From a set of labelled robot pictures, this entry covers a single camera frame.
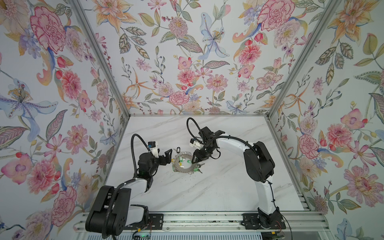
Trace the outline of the round metal key organizer disc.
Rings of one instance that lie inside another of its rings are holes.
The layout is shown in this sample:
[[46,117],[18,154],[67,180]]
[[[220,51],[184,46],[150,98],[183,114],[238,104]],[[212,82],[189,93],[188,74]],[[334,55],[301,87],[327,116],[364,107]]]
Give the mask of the round metal key organizer disc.
[[201,172],[200,168],[201,164],[193,164],[192,163],[193,155],[190,152],[180,152],[175,155],[172,159],[173,171],[192,175],[196,172]]

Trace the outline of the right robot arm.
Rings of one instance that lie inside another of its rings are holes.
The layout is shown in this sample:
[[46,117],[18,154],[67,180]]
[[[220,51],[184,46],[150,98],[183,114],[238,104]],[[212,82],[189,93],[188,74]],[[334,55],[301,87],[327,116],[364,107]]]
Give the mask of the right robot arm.
[[207,127],[199,130],[199,135],[199,138],[192,136],[190,140],[190,146],[196,148],[192,158],[193,164],[208,160],[215,150],[228,150],[244,158],[246,172],[256,185],[259,206],[256,214],[243,215],[243,226],[251,229],[258,225],[263,229],[271,229],[282,220],[283,216],[276,205],[272,188],[275,162],[265,144],[251,144],[223,131],[212,132]]

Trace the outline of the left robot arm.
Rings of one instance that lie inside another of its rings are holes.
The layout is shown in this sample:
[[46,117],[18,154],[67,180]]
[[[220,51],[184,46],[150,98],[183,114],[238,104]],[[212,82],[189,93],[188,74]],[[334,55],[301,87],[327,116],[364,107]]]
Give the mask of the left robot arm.
[[129,228],[136,232],[148,227],[150,214],[147,206],[132,204],[131,200],[146,193],[152,186],[159,166],[172,162],[173,150],[159,155],[157,148],[143,153],[135,162],[134,177],[118,186],[103,186],[88,214],[85,229],[87,232],[101,234],[103,239],[115,239]]

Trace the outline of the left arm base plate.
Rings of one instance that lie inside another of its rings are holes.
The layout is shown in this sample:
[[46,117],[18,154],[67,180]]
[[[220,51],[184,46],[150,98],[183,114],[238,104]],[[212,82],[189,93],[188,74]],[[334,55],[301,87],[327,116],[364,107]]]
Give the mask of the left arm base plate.
[[164,214],[149,214],[148,216],[144,216],[142,221],[139,223],[133,223],[131,225],[127,225],[123,228],[123,230],[162,230],[164,223]]

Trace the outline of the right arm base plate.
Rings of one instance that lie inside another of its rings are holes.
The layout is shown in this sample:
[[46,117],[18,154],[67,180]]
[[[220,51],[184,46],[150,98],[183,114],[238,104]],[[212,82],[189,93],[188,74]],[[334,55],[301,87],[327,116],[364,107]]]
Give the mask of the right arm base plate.
[[286,222],[283,216],[276,212],[270,215],[264,213],[242,214],[241,225],[246,230],[285,230]]

